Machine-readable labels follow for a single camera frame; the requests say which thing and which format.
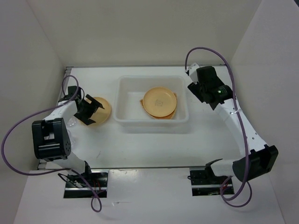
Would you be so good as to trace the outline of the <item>tan plate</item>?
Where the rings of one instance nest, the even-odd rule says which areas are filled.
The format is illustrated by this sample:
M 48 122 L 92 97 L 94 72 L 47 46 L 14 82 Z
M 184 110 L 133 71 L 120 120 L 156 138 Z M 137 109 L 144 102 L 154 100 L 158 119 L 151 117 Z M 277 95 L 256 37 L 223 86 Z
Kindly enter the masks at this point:
M 143 106 L 153 116 L 164 117 L 177 107 L 177 97 L 166 87 L 154 87 L 144 94 Z
M 95 98 L 97 101 L 102 103 L 102 105 L 105 109 L 98 108 L 97 110 L 93 110 L 93 115 L 91 116 L 91 119 L 96 121 L 96 123 L 88 125 L 89 127 L 96 127 L 96 126 L 103 124 L 109 118 L 111 111 L 112 111 L 111 105 L 107 100 L 105 100 L 104 98 L 101 98 L 101 97 L 93 97 L 93 98 Z

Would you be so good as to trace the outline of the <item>clear glass cup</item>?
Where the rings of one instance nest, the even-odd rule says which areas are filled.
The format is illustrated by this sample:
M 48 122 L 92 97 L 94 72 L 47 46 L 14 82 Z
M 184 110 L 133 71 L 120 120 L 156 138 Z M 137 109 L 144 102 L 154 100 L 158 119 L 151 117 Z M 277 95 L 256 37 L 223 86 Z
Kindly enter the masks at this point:
M 70 127 L 74 127 L 77 124 L 77 119 L 73 116 L 69 119 L 69 121 L 67 122 L 66 126 L 68 128 Z

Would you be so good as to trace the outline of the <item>woven bamboo basket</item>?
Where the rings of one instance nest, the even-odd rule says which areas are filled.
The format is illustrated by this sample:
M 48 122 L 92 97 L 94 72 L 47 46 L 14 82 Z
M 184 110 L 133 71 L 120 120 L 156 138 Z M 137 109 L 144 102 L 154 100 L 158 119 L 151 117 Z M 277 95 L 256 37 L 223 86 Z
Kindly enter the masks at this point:
M 141 107 L 143 108 L 143 110 L 150 116 L 150 117 L 152 117 L 152 118 L 154 118 L 154 119 L 173 119 L 173 117 L 175 116 L 175 114 L 176 114 L 176 108 L 175 108 L 175 110 L 171 113 L 171 114 L 168 114 L 167 116 L 164 116 L 164 117 L 157 117 L 157 116 L 153 116 L 152 114 L 150 114 L 150 113 L 148 113 L 146 110 L 145 110 L 145 108 L 144 108 L 144 106 L 143 106 L 143 100 L 142 99 L 140 99 L 140 105 L 141 105 Z

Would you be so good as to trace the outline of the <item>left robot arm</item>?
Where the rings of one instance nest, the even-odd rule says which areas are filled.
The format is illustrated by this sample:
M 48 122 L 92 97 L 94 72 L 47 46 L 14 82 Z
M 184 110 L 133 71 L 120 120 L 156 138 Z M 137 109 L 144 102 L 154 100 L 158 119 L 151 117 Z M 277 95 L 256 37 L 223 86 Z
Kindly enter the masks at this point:
M 82 96 L 81 87 L 69 86 L 67 94 L 59 100 L 57 108 L 43 120 L 32 123 L 34 153 L 37 159 L 54 162 L 68 168 L 72 181 L 86 187 L 93 182 L 88 163 L 72 152 L 71 139 L 66 124 L 72 117 L 89 126 L 96 121 L 92 116 L 106 107 L 90 95 Z

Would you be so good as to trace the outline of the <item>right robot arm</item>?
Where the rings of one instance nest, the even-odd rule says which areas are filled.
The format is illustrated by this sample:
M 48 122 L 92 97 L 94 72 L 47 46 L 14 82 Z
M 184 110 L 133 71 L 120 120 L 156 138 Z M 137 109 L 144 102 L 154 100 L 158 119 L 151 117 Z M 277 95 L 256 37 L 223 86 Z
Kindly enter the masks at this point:
M 205 179 L 209 183 L 216 183 L 221 176 L 235 176 L 243 181 L 245 171 L 247 179 L 269 173 L 278 156 L 278 149 L 269 146 L 254 130 L 239 102 L 233 98 L 233 91 L 217 76 L 212 66 L 200 67 L 192 64 L 187 70 L 192 82 L 188 89 L 200 102 L 211 106 L 225 122 L 232 133 L 241 154 L 238 160 L 217 159 L 206 164 Z

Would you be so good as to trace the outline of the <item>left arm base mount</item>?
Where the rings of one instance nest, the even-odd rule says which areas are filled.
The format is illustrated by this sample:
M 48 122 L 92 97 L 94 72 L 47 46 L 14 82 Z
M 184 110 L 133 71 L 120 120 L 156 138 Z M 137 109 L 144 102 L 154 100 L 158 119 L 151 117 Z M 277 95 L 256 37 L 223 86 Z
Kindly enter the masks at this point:
M 93 192 L 88 185 L 78 175 L 57 174 L 64 182 L 64 198 L 91 198 Z M 92 172 L 86 176 L 82 175 L 88 184 L 92 187 L 99 198 L 107 197 L 108 170 L 92 169 Z

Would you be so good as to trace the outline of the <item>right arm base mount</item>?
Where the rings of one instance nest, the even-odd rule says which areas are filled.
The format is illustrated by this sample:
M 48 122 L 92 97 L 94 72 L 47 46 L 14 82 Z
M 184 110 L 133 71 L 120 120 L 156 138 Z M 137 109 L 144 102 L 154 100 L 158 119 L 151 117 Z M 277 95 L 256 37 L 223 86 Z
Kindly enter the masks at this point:
M 192 196 L 218 196 L 226 176 L 209 177 L 204 167 L 190 168 L 188 180 L 191 182 Z

